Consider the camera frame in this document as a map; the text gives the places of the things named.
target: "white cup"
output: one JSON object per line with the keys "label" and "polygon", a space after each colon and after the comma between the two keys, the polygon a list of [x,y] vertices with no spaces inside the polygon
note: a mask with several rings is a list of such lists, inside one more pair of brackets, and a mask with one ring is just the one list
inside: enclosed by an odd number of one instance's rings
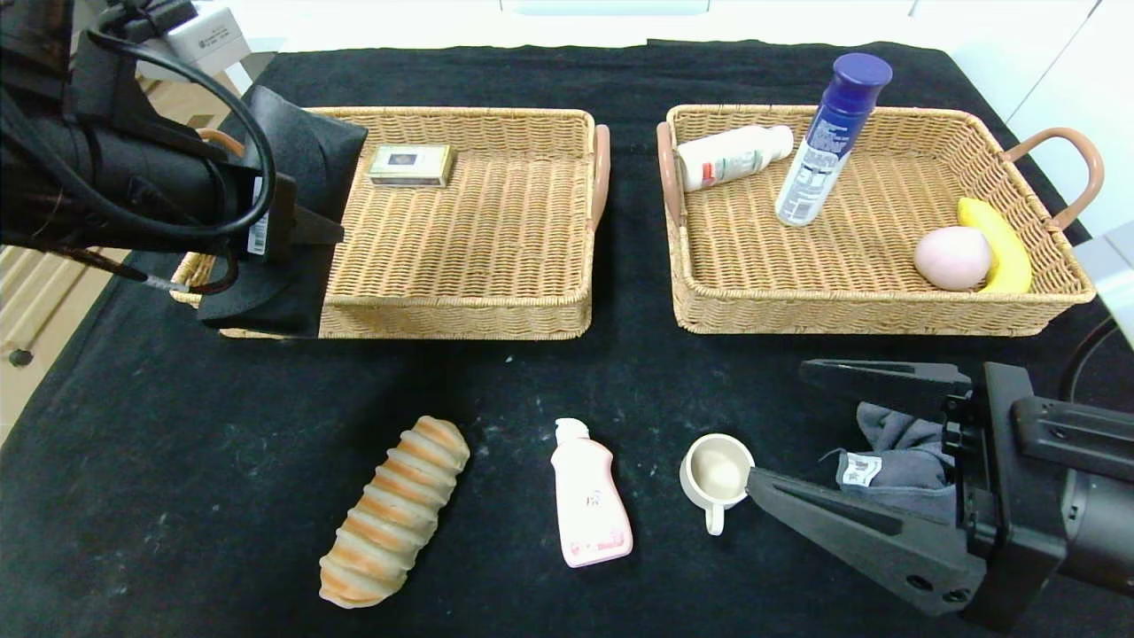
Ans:
{"label": "white cup", "polygon": [[727,434],[706,434],[682,459],[682,490],[705,511],[705,529],[725,530],[725,510],[744,501],[748,473],[756,466],[743,443]]}

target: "toy bread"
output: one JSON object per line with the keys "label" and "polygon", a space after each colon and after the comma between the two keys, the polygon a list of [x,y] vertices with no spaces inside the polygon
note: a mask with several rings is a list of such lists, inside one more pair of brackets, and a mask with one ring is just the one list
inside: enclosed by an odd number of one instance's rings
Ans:
{"label": "toy bread", "polygon": [[468,444],[449,422],[422,417],[387,456],[319,560],[319,595],[340,607],[376,605],[406,582],[468,461]]}

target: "white pump cap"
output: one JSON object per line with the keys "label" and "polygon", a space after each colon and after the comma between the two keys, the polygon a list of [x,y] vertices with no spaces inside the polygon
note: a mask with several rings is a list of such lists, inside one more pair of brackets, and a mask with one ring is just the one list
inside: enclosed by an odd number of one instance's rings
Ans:
{"label": "white pump cap", "polygon": [[591,431],[578,419],[556,419],[556,443],[562,445],[573,439],[591,439]]}

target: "black tablecloth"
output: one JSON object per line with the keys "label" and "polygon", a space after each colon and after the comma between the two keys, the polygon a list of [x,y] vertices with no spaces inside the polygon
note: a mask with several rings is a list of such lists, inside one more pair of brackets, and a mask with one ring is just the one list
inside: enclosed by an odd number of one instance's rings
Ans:
{"label": "black tablecloth", "polygon": [[[861,50],[895,70],[881,103],[968,110],[1014,143],[947,56]],[[301,105],[581,108],[610,125],[613,176],[594,265],[594,324],[562,343],[230,341],[135,283],[109,286],[3,448],[5,636],[979,635],[928,619],[743,503],[704,531],[677,480],[697,436],[734,434],[765,468],[832,484],[862,449],[854,405],[801,384],[801,360],[983,360],[1053,395],[1106,315],[1075,307],[1019,340],[695,337],[674,322],[653,127],[679,103],[814,103],[844,49],[655,42],[617,50],[451,49],[281,54],[260,82]],[[1052,210],[1061,201],[1021,167]],[[170,272],[171,255],[139,256]],[[1134,410],[1114,339],[1081,400]],[[418,415],[475,453],[406,587],[345,611],[316,561],[373,467]],[[552,420],[615,453],[635,533],[628,558],[559,554]],[[1056,578],[1019,635],[1134,632],[1134,604]]]}

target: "towel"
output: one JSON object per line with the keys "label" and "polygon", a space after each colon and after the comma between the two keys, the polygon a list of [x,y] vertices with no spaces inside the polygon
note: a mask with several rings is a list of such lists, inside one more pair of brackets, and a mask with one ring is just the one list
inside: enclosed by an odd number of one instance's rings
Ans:
{"label": "towel", "polygon": [[945,426],[880,406],[860,403],[858,428],[870,452],[839,451],[839,488],[885,505],[955,525],[955,462],[941,450]]}

